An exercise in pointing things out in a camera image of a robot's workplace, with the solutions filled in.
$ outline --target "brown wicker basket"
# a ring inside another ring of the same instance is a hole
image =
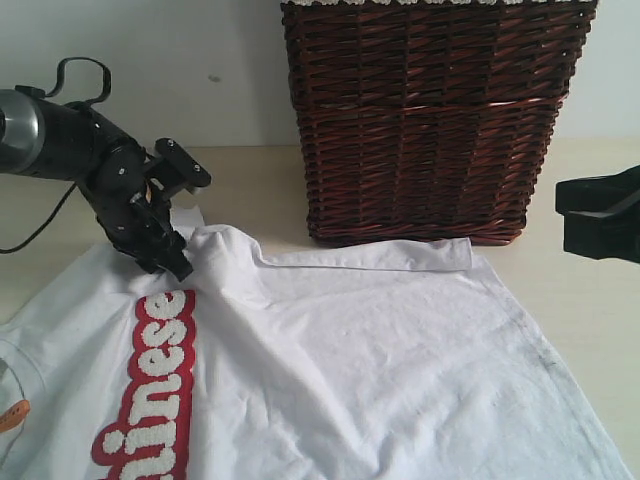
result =
[[[521,233],[597,0],[487,3],[282,5],[312,237]]]

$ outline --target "white wall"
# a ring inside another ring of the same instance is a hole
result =
[[[145,143],[297,142],[277,0],[0,2],[4,88],[48,88],[60,58],[90,55],[114,74],[102,111]],[[601,0],[559,136],[640,135],[639,21],[640,1]],[[64,99],[99,81],[92,67],[71,74]]]

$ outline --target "white t-shirt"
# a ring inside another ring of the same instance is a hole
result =
[[[466,240],[188,256],[179,284],[95,247],[0,327],[0,407],[31,402],[0,478],[631,478]]]

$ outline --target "table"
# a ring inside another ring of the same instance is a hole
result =
[[[629,468],[640,477],[640,265],[562,252],[557,181],[609,175],[640,163],[640,139],[555,140],[524,235],[508,247],[477,248],[560,351]],[[192,153],[214,175],[196,198],[207,223],[234,225],[267,254],[318,248],[305,224],[298,147],[207,148]],[[49,214],[67,185],[0,176],[0,243],[19,243]],[[0,323],[96,242],[102,231],[80,194],[28,249],[0,257]]]

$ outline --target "red logo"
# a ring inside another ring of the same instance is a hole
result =
[[[189,459],[195,362],[194,291],[145,297],[136,305],[131,383],[116,422],[96,437],[93,460],[107,480],[184,480]]]

